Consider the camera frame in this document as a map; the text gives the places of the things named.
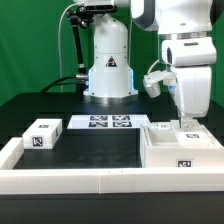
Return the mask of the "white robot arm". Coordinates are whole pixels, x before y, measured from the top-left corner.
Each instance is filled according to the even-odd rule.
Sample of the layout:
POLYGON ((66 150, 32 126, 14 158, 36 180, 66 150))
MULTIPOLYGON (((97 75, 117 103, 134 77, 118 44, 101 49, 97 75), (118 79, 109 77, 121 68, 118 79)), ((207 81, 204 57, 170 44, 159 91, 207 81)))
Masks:
POLYGON ((84 96, 109 103, 137 94, 132 60, 148 59, 164 69, 143 78, 152 98, 168 87, 179 125, 188 129, 207 115, 217 50, 212 28, 224 0, 74 0, 82 27, 93 27, 94 61, 84 96))

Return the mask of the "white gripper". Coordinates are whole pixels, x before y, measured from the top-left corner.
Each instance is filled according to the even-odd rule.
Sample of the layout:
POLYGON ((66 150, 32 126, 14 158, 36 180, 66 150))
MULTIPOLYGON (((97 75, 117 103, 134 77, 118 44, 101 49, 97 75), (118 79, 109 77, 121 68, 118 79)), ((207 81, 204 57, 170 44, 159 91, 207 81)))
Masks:
POLYGON ((216 62, 216 58, 211 37, 162 42, 162 60, 175 76, 173 99, 183 130, 193 127, 193 118, 207 114, 212 80, 210 65, 216 62))

